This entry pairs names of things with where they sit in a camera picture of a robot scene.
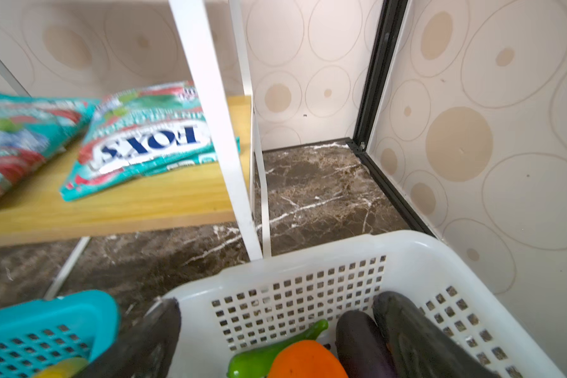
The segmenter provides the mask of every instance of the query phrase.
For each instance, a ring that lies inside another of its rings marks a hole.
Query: candy bag
[[[141,175],[216,161],[213,155],[190,82],[123,91],[97,107],[61,196],[76,200]]]
[[[96,104],[0,94],[0,196],[77,135]]]

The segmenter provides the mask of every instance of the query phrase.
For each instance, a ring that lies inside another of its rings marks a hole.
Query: wall
[[[567,0],[411,0],[368,148],[567,374]]]
[[[264,149],[352,134],[381,4],[242,0]],[[227,1],[207,11],[226,92],[240,95]],[[0,58],[35,96],[191,78],[165,0],[1,0]]]

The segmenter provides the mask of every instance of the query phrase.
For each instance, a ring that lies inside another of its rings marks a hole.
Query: shelf
[[[227,102],[249,187],[251,97]],[[65,202],[59,188],[78,148],[79,141],[0,199],[0,246],[235,220],[218,163],[139,178]]]

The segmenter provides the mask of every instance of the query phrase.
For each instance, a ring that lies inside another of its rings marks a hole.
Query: green pepper
[[[303,340],[315,340],[328,329],[328,321],[322,319],[312,327],[289,339],[262,348],[252,349],[234,356],[229,362],[228,378],[262,378],[269,374],[275,357],[288,346]]]

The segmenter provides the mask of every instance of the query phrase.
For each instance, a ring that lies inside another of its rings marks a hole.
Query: tan dot
[[[506,67],[512,62],[513,59],[514,50],[510,47],[506,47],[498,53],[498,56],[496,57],[496,64],[498,64],[500,67]]]
[[[380,154],[380,165],[389,175],[394,175],[397,171],[397,155],[390,148],[385,148]]]
[[[149,40],[148,40],[145,36],[138,36],[138,37],[136,37],[136,44],[137,44],[141,49],[147,49],[147,48],[149,48]]]
[[[292,93],[284,84],[273,84],[266,90],[265,105],[273,113],[280,113],[289,107]]]
[[[449,181],[467,181],[487,166],[493,136],[485,118],[459,106],[445,110],[426,134],[426,157],[436,173]]]
[[[435,193],[433,193],[430,186],[423,183],[417,183],[412,186],[410,197],[412,198],[412,202],[414,202],[422,214],[430,215],[433,211],[435,211],[437,200],[435,199]]]
[[[92,63],[92,54],[84,39],[65,26],[44,29],[42,41],[53,58],[73,70],[83,70]]]
[[[466,254],[468,255],[469,259],[471,259],[472,261],[479,261],[479,252],[476,252],[476,250],[472,249],[472,248],[468,248],[466,250]]]
[[[454,21],[446,11],[435,14],[422,31],[420,49],[427,60],[438,58],[452,39]]]

